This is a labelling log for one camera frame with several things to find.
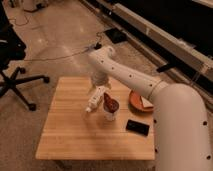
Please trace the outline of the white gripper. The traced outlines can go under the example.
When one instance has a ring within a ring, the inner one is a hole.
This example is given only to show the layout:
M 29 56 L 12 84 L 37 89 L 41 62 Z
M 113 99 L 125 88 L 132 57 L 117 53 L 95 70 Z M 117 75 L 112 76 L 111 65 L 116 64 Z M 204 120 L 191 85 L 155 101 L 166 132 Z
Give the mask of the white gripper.
M 111 88 L 109 77 L 107 74 L 102 72 L 93 72 L 91 77 L 91 88 L 90 91 L 98 91 L 103 94 Z

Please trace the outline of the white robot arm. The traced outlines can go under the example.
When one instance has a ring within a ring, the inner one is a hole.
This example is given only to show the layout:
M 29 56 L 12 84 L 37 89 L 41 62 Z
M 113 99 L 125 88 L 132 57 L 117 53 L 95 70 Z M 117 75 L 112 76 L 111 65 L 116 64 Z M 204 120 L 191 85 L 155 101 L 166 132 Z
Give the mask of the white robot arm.
M 155 171 L 213 171 L 207 110 L 191 86 L 169 84 L 113 60 L 115 50 L 104 46 L 89 53 L 95 80 L 111 76 L 154 106 Z

